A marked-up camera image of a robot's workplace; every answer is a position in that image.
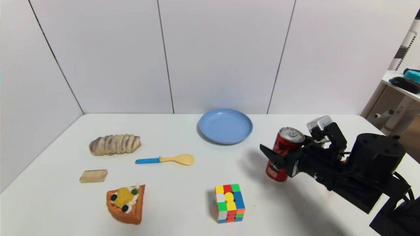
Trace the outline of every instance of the cake slice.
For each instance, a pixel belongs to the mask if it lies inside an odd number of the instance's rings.
[[[140,224],[142,221],[145,185],[123,187],[108,191],[106,205],[111,215],[124,223]]]

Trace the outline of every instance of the blueberry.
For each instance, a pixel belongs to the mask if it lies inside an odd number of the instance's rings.
[[[128,211],[128,210],[129,210],[129,207],[128,207],[127,205],[124,205],[124,206],[121,208],[121,210],[122,210],[123,212],[126,212],[126,211]]]

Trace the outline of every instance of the rubik's cube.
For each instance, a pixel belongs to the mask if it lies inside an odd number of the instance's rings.
[[[218,223],[242,221],[245,204],[239,184],[216,186],[215,195]]]

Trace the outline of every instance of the blue spoon handle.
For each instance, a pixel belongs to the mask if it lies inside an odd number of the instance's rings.
[[[148,158],[148,159],[138,159],[136,160],[136,164],[147,164],[147,163],[159,163],[160,158]]]

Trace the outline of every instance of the can lid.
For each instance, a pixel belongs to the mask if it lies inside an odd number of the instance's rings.
[[[282,138],[292,143],[301,143],[305,140],[305,135],[292,127],[283,127],[278,133]]]

